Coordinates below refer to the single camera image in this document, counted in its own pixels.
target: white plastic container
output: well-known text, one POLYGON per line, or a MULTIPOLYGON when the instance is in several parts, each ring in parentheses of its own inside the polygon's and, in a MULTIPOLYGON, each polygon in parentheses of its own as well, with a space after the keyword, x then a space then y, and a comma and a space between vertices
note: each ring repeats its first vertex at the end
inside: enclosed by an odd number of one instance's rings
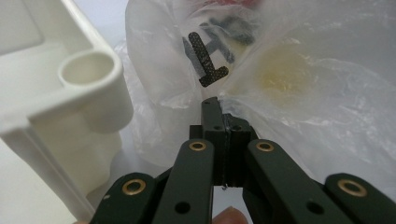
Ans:
POLYGON ((90 219, 133 115, 122 64, 70 0, 0 1, 0 136, 90 219))

